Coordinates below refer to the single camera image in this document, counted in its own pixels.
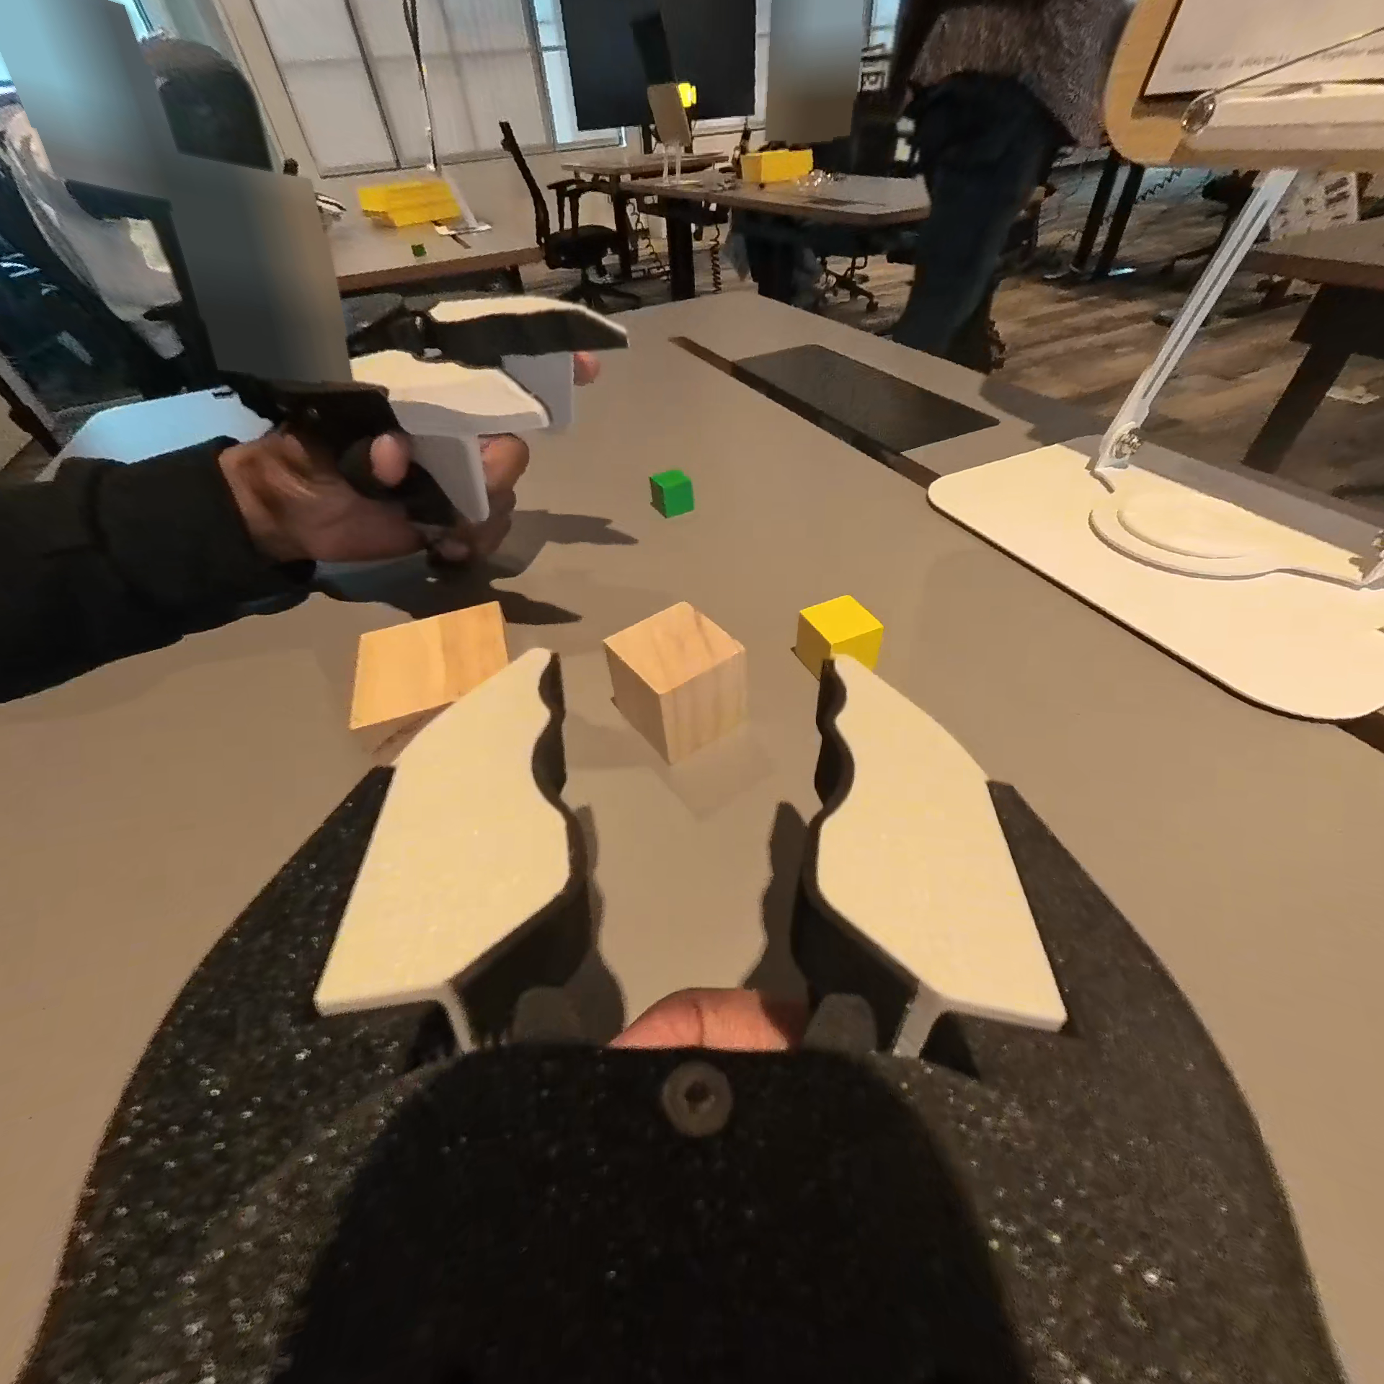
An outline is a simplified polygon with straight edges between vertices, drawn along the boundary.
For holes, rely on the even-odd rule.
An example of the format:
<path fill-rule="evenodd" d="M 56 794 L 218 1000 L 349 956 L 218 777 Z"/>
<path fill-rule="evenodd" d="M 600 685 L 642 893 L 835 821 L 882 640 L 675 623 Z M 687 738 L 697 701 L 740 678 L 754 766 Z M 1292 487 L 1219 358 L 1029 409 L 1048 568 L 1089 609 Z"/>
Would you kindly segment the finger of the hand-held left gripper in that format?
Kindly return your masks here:
<path fill-rule="evenodd" d="M 358 385 L 375 385 L 410 435 L 494 436 L 548 428 L 548 405 L 503 370 L 420 361 L 386 350 L 349 361 Z"/>
<path fill-rule="evenodd" d="M 411 318 L 415 358 L 507 371 L 548 405 L 548 430 L 576 421 L 576 358 L 627 346 L 624 325 L 555 298 L 442 302 Z"/>

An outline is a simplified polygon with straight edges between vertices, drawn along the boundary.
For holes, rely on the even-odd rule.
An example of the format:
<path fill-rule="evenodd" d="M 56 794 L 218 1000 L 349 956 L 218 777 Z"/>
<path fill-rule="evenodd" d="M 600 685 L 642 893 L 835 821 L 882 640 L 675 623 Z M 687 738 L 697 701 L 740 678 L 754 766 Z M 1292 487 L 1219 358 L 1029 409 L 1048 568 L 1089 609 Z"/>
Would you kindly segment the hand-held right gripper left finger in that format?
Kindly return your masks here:
<path fill-rule="evenodd" d="M 475 1050 L 510 1035 L 523 994 L 582 970 L 594 924 L 563 716 L 562 659 L 532 647 L 400 749 L 318 1015 L 437 1007 Z"/>

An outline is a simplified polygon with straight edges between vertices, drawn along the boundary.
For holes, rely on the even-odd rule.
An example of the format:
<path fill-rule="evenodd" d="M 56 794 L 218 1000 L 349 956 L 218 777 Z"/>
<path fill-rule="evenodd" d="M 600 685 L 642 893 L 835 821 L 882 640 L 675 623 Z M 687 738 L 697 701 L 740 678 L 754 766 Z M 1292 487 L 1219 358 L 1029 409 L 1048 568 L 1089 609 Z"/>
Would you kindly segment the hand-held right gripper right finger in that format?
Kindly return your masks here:
<path fill-rule="evenodd" d="M 979 762 L 854 656 L 823 666 L 817 731 L 820 811 L 799 884 L 812 994 L 868 1000 L 896 1058 L 919 1058 L 943 1017 L 1064 1031 L 1067 1000 Z"/>

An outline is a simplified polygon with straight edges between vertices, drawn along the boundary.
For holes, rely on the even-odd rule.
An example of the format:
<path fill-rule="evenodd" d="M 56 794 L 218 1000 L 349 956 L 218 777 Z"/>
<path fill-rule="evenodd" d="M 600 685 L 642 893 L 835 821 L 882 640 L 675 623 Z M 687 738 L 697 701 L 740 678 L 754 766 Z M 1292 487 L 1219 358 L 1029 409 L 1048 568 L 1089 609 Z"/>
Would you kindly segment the plain wooden cube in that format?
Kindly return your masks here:
<path fill-rule="evenodd" d="M 368 631 L 356 647 L 349 733 L 380 745 L 510 666 L 496 599 Z"/>
<path fill-rule="evenodd" d="M 666 764 L 749 722 L 748 647 L 690 604 L 675 604 L 603 640 L 620 716 Z"/>

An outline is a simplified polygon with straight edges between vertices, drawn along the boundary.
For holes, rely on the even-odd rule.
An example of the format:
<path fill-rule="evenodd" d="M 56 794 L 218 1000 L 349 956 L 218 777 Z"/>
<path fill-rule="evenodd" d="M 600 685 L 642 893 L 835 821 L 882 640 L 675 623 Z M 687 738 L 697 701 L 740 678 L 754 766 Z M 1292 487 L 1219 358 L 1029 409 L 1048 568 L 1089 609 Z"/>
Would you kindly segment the person's left forearm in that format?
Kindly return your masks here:
<path fill-rule="evenodd" d="M 218 436 L 142 461 L 67 460 L 4 484 L 4 701 L 298 597 L 313 561 L 255 537 Z"/>

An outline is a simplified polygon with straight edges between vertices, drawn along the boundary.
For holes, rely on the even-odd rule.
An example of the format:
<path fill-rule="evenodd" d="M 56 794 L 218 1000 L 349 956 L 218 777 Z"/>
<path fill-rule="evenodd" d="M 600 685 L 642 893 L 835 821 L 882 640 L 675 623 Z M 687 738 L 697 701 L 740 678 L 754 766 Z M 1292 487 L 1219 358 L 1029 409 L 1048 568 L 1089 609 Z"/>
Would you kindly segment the person's left hand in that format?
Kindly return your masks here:
<path fill-rule="evenodd" d="M 301 436 L 272 430 L 231 444 L 218 466 L 252 540 L 273 561 L 368 563 L 432 554 L 439 563 L 483 561 L 507 537 L 516 487 L 531 450 L 523 436 L 479 440 L 487 519 L 420 528 L 396 498 L 358 494 L 331 454 Z"/>

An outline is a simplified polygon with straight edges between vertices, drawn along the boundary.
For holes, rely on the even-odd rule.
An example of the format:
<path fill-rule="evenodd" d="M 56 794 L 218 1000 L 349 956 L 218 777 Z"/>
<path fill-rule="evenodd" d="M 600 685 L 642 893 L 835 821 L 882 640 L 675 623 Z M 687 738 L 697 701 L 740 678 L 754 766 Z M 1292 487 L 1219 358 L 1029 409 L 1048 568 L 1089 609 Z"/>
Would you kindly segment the person's right hand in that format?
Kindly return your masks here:
<path fill-rule="evenodd" d="M 754 988 L 683 988 L 638 1015 L 609 1049 L 772 1053 L 795 1049 L 807 1022 L 809 1008 L 804 1000 Z"/>

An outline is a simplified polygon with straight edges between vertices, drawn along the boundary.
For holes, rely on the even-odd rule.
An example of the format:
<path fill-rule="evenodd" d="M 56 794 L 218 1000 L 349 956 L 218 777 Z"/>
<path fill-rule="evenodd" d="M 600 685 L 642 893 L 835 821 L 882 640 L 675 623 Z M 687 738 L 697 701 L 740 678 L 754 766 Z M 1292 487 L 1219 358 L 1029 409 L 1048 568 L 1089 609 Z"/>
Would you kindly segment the black office chair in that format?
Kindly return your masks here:
<path fill-rule="evenodd" d="M 594 277 L 594 270 L 603 270 L 607 260 L 620 249 L 617 230 L 603 226 L 583 226 L 578 220 L 578 211 L 573 211 L 573 223 L 568 223 L 563 205 L 558 205 L 558 223 L 552 223 L 548 192 L 538 185 L 510 122 L 499 122 L 499 147 L 510 154 L 523 184 L 528 185 L 532 203 L 532 237 L 545 257 L 545 264 L 551 270 L 578 274 L 578 281 L 571 291 L 558 294 L 558 298 L 583 305 L 597 313 L 609 313 L 609 302 L 642 305 L 635 291 L 616 281 L 597 281 Z"/>

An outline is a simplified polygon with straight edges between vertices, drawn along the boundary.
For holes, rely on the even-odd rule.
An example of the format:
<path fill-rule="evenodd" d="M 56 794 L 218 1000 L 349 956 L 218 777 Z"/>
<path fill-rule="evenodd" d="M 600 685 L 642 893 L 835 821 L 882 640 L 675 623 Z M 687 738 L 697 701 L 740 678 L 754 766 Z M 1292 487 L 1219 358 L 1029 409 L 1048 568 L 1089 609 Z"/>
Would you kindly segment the grey table with yellow boxes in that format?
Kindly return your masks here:
<path fill-rule="evenodd" d="M 492 230 L 439 230 L 434 226 L 383 229 L 362 211 L 348 211 L 325 230 L 342 295 L 432 291 L 461 278 L 503 278 L 523 284 L 528 264 L 542 264 L 532 230 L 499 226 Z"/>

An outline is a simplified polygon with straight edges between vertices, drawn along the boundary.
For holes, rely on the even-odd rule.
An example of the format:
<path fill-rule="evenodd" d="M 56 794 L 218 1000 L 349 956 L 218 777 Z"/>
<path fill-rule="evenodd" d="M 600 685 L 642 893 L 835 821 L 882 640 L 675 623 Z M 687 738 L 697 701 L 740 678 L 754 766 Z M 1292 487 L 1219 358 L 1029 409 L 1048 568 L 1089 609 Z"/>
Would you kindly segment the stack of yellow boxes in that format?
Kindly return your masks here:
<path fill-rule="evenodd" d="M 383 229 L 454 226 L 462 216 L 461 201 L 437 174 L 362 184 L 356 189 L 362 213 Z"/>

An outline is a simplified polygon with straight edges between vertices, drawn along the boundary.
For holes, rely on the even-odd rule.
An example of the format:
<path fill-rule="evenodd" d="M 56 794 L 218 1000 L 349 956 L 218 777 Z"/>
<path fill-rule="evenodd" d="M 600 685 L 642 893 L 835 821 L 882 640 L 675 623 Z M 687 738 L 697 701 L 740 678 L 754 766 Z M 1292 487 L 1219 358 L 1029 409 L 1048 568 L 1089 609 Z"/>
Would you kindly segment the yellow wooden cube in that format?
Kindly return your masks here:
<path fill-rule="evenodd" d="M 840 595 L 799 611 L 795 656 L 820 678 L 823 666 L 840 656 L 878 667 L 885 640 L 885 623 L 858 597 Z"/>

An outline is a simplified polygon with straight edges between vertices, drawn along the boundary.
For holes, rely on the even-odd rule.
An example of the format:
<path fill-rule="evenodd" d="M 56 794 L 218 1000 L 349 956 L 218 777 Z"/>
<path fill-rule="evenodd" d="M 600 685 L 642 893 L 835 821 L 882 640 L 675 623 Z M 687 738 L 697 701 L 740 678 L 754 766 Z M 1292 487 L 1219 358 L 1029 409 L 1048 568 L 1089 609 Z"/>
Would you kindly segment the grey tablet stand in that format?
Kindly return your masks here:
<path fill-rule="evenodd" d="M 664 160 L 664 184 L 669 185 L 683 185 L 683 172 L 687 168 L 690 157 L 690 122 L 687 109 L 683 103 L 683 88 L 678 82 L 654 82 L 645 88 L 649 96 L 649 112 L 654 119 L 654 147 Z"/>

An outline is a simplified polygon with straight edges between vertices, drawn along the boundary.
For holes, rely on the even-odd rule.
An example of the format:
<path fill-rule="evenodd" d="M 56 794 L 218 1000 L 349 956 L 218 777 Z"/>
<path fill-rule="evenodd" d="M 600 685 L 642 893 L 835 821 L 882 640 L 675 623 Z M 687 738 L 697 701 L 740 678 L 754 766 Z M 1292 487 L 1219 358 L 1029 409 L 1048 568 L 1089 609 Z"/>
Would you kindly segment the black computer monitor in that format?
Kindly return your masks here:
<path fill-rule="evenodd" d="M 603 133 L 649 123 L 649 70 L 635 27 L 664 19 L 669 79 L 697 88 L 693 119 L 757 112 L 758 2 L 562 2 L 576 127 Z"/>

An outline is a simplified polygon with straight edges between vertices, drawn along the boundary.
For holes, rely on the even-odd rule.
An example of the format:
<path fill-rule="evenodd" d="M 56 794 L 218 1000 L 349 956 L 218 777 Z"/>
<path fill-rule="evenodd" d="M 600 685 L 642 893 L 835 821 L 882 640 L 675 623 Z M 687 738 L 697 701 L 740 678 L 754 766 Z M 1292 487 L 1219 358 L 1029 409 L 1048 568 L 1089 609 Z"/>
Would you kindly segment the dark long table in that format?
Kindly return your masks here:
<path fill-rule="evenodd" d="M 812 174 L 754 184 L 716 167 L 716 154 L 687 154 L 666 167 L 659 154 L 587 157 L 571 154 L 562 168 L 594 184 L 616 203 L 654 201 L 666 220 L 666 264 L 675 302 L 697 295 L 693 209 L 749 211 L 789 223 L 845 226 L 862 230 L 906 229 L 928 216 L 931 201 L 919 177 Z"/>

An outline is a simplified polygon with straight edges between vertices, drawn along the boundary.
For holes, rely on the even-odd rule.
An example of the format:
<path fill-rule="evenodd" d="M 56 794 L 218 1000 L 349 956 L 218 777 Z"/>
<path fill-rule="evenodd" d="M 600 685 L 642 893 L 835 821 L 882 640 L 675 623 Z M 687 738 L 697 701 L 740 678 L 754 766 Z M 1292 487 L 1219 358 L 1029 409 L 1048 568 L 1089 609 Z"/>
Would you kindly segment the white desk stand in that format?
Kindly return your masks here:
<path fill-rule="evenodd" d="M 1382 2 L 1136 2 L 1105 88 L 1131 163 L 1254 168 L 1102 436 L 993 460 L 934 509 L 1271 712 L 1382 712 L 1382 523 L 1144 440 L 1299 172 L 1382 172 Z"/>

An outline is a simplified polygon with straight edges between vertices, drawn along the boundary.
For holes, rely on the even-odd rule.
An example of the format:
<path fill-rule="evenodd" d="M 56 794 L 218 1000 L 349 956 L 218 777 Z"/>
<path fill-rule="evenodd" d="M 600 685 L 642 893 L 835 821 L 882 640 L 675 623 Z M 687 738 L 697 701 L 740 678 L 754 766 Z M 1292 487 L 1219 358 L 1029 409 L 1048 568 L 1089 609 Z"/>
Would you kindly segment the grey monitor back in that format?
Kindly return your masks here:
<path fill-rule="evenodd" d="M 851 133 L 868 2 L 772 2 L 768 143 L 816 147 Z"/>

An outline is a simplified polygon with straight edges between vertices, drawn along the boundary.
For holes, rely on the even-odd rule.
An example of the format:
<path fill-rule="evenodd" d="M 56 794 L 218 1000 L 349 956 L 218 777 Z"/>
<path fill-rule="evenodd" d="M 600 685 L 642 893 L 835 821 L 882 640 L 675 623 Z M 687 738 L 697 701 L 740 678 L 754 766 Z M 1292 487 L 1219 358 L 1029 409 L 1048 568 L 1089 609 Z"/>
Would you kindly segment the dark wooden table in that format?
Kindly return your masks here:
<path fill-rule="evenodd" d="M 1305 343 L 1244 466 L 1278 473 L 1353 356 L 1382 361 L 1382 216 L 1288 233 L 1247 254 L 1247 267 L 1317 284 L 1294 329 Z"/>

